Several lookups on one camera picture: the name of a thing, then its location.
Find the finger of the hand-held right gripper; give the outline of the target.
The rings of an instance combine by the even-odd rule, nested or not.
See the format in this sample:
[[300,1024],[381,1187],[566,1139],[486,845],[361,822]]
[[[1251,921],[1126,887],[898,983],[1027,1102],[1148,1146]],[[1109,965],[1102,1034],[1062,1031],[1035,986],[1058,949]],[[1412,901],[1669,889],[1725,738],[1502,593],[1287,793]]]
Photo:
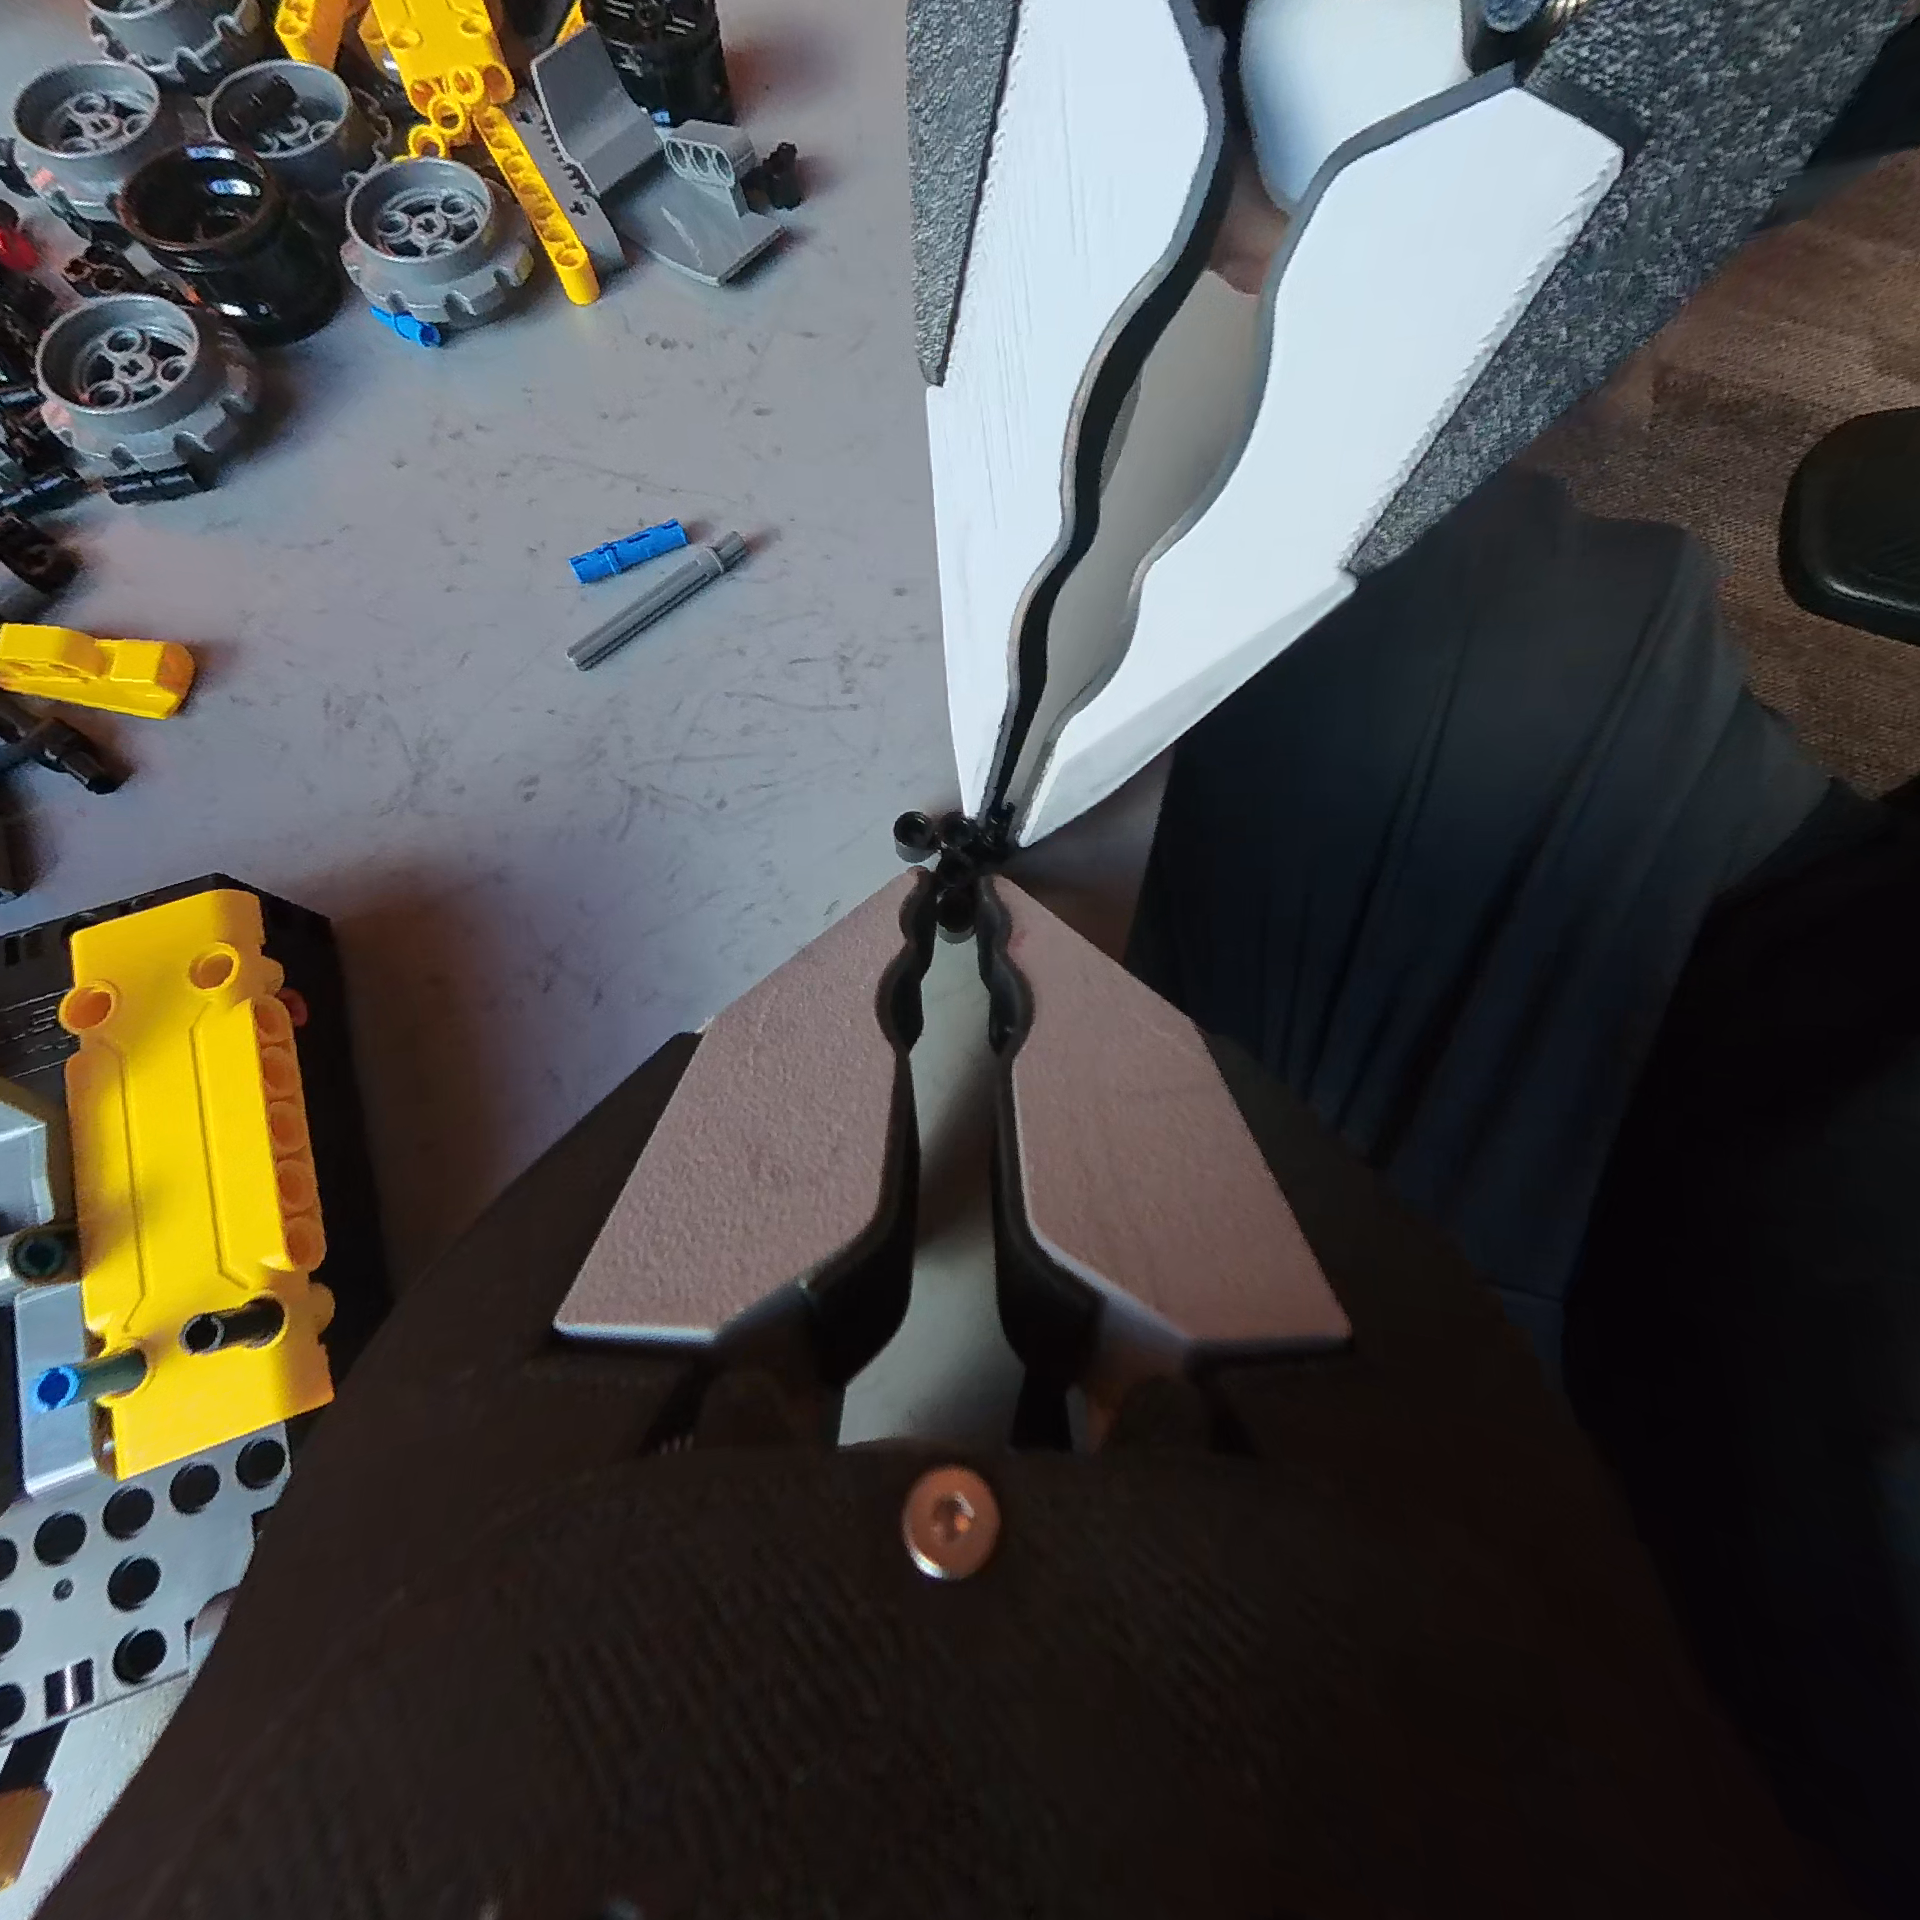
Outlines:
[[1361,542],[1622,165],[1514,80],[1449,87],[1333,151],[1261,294],[1251,419],[1135,569],[1117,663],[1054,728],[1017,843],[1109,797],[1353,592]]
[[1014,5],[927,463],[958,791],[1017,813],[1049,623],[1146,355],[1209,250],[1226,39],[1196,5]]

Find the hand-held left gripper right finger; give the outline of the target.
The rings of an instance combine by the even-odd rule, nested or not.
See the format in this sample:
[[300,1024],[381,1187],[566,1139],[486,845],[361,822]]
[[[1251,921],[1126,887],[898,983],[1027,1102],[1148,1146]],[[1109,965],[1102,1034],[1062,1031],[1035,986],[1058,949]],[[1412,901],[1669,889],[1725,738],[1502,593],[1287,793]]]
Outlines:
[[1017,1345],[1346,1345],[1196,1024],[1009,879],[975,895],[997,1062],[999,1317]]

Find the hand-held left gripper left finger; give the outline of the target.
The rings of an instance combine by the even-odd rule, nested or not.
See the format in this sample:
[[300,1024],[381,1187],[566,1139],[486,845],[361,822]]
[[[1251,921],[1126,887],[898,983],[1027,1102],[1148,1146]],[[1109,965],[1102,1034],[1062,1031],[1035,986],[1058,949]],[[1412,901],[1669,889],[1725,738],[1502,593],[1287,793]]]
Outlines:
[[901,873],[706,1024],[561,1335],[722,1336],[885,1242],[919,1145],[919,904]]

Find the black connector brick piece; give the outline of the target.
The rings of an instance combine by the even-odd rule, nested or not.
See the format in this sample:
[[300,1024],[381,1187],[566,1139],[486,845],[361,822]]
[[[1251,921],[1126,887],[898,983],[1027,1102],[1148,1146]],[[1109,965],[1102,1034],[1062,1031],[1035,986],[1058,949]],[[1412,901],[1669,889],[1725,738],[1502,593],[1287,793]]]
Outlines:
[[1014,809],[1005,800],[980,815],[958,809],[940,818],[922,809],[897,815],[897,853],[905,863],[930,863],[932,918],[949,943],[974,936],[980,878],[997,873],[1017,850],[1012,818]]

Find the blue pin brick piece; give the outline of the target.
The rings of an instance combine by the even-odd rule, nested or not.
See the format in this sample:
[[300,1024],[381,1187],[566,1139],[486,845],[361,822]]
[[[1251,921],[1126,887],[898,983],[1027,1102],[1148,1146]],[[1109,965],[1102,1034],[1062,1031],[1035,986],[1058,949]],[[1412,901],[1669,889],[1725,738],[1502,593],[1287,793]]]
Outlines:
[[578,585],[599,585],[685,546],[685,525],[679,518],[662,518],[566,558],[566,569]]

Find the grey axle rod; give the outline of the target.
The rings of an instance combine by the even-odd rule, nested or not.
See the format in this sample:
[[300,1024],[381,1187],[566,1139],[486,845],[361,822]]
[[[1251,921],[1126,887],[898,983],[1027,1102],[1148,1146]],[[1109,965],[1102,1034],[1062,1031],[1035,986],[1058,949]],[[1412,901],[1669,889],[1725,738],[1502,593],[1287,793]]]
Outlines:
[[711,542],[689,542],[685,547],[634,569],[631,576],[639,581],[637,593],[587,635],[571,641],[566,663],[577,669],[594,669],[611,659],[639,632],[646,632],[733,570],[750,551],[742,535],[725,531]]

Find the yellow toy brick vehicle model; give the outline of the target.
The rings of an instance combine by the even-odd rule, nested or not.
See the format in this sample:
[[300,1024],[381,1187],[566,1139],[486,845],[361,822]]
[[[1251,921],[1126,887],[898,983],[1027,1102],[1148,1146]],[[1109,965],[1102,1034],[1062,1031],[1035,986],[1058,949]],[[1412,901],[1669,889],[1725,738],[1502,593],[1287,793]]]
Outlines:
[[205,874],[5,936],[5,1882],[61,1731],[210,1646],[389,1297],[322,914]]

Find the pile of small brick parts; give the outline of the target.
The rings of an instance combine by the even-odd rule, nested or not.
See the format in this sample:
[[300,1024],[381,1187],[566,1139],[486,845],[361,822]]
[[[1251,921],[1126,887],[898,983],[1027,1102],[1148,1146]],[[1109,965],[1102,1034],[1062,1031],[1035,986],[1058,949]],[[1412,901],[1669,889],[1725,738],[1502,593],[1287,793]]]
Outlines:
[[42,338],[60,318],[37,279],[39,253],[12,202],[2,206],[2,762],[5,776],[42,765],[113,793],[123,775],[87,733],[55,714],[73,706],[121,717],[170,717],[196,665],[170,639],[103,637],[58,626],[50,606],[81,576],[78,553],[46,528],[92,481],[44,418]]

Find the grey desk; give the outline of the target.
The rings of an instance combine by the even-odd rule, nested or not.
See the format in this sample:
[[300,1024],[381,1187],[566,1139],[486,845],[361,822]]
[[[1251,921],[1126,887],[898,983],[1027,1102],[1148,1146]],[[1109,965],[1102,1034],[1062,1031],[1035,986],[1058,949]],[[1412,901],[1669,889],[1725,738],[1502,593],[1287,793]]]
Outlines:
[[[682,1029],[901,874],[958,800],[914,321],[908,5],[721,5],[745,128],[807,200],[726,289],[547,280],[445,349],[361,304],[268,355],[212,490],[81,514],[68,616],[188,639],[109,722],[117,800],[37,776],[5,927],[225,873],[330,918],[396,1306],[263,1531],[210,1669],[63,1736],[5,1915],[182,1915],[167,1865],[270,1710],[399,1646],[402,1579],[477,1581],[539,1497],[636,1451],[659,1389],[547,1317],[666,1098]],[[594,669],[657,520],[750,554]]]

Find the person's grey trouser legs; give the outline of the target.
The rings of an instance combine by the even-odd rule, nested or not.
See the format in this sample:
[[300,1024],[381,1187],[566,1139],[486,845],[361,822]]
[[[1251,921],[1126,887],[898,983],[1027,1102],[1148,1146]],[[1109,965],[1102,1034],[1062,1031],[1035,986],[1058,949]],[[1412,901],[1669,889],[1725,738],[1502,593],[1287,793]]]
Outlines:
[[1186,733],[1126,962],[1557,1355],[1695,935],[1828,789],[1699,538],[1503,470]]

